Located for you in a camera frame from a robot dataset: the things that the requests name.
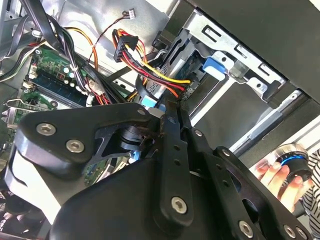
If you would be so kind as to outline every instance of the orange wire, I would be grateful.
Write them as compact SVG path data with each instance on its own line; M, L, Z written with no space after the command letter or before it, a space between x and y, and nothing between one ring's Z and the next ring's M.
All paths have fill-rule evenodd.
M67 30L73 30L75 32L78 32L80 33L82 36L84 36L86 38L86 40L89 42L90 46L92 47L92 51L93 51L93 56L94 56L94 68L96 70L98 70L98 67L99 67L99 64L98 64L98 54L97 54L97 50L96 48L94 47L94 44L93 42L91 41L91 39L88 37L88 35L82 31L81 29L79 28L76 28L76 27L66 27Z

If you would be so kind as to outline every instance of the yellow wire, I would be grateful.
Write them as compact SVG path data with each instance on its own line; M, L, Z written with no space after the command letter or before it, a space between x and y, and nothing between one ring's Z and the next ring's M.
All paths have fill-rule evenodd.
M157 70L155 70L152 66L150 66L148 63L140 61L140 63L147 67L148 69L150 69L152 72L154 72L155 74L157 74L158 76L160 76L161 78L169 81L169 82L173 82L173 83L177 83L177 84L189 84L191 83L190 80L177 80L177 79L172 79L170 77L167 77L165 75L163 75L162 73L158 72Z
M128 98L128 102L131 101L131 99L133 99L136 95L138 94L138 92L135 92L131 97Z

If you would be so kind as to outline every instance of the black metal bracket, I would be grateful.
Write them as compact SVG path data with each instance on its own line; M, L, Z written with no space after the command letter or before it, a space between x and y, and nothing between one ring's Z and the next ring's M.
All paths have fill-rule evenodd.
M21 120L15 145L32 163L61 178L75 179L89 162L93 164L108 156L105 149L117 130L146 127L150 119L150 114L136 103L37 112ZM53 126L55 133L37 132L37 126L42 123ZM71 152L66 147L69 140L80 141L84 150Z
M157 174L153 217L169 235L178 235L194 218L188 163L188 144L181 140L178 105L166 102L160 121L160 149L156 153Z

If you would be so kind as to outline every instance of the white connector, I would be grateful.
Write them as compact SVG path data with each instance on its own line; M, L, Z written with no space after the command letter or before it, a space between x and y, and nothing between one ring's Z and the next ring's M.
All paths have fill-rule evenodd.
M136 12L134 8L129 9L130 20L136 19Z

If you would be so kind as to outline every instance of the gray metal panel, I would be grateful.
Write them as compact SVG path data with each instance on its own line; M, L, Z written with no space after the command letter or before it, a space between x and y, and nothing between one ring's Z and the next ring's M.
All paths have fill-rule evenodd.
M320 103L320 12L308 0L190 0Z
M248 85L235 83L195 127L205 134L211 148L229 148L258 122L268 108Z
M6 10L7 10L8 0L2 0L0 2L0 45L2 42L3 29L5 24Z

